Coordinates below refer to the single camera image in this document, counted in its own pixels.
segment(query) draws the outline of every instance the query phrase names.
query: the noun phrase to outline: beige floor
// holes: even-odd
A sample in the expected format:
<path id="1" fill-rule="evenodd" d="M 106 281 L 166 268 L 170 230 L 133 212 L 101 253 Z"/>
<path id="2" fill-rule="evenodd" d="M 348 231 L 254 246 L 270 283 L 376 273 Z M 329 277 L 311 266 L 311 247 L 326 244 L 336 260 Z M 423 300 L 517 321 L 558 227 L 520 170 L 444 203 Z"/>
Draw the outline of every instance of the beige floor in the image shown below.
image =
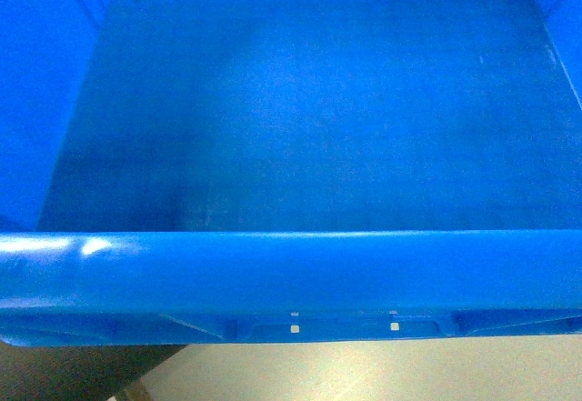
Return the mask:
<path id="1" fill-rule="evenodd" d="M 582 336 L 190 346 L 155 401 L 582 400 Z"/>

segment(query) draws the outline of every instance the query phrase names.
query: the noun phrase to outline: blue plastic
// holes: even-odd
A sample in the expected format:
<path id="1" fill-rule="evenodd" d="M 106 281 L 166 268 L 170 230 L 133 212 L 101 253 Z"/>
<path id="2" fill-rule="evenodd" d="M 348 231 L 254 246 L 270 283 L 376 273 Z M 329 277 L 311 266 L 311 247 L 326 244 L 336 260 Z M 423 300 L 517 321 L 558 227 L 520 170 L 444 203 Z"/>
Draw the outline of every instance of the blue plastic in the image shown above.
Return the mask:
<path id="1" fill-rule="evenodd" d="M 0 7 L 5 341 L 581 330 L 582 0 Z"/>

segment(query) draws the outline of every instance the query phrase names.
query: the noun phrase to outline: plastic bin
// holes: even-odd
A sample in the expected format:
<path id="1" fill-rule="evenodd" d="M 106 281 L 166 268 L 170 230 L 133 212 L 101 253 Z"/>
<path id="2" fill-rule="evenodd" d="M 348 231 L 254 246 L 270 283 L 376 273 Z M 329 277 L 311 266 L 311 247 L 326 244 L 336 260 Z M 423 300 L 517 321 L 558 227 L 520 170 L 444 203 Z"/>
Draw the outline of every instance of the plastic bin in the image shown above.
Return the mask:
<path id="1" fill-rule="evenodd" d="M 582 0 L 0 0 L 0 337 L 582 331 Z"/>

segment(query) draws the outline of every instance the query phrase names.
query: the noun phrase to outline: floor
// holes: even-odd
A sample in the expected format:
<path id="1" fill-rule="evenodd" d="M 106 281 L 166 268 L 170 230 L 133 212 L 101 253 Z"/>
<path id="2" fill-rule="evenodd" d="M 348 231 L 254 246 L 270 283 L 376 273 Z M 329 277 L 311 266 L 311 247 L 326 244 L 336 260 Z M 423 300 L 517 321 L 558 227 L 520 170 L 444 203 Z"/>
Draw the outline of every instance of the floor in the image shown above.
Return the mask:
<path id="1" fill-rule="evenodd" d="M 155 401 L 578 401 L 580 336 L 189 346 L 147 374 Z"/>

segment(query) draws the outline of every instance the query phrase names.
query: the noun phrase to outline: blue plastic crate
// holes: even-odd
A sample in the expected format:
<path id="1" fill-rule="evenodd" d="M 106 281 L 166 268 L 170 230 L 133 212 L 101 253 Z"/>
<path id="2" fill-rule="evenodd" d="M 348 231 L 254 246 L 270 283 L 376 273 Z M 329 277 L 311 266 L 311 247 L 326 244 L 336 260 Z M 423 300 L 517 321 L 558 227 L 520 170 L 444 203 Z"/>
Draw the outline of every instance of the blue plastic crate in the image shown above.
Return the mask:
<path id="1" fill-rule="evenodd" d="M 582 331 L 582 0 L 0 0 L 0 337 Z"/>

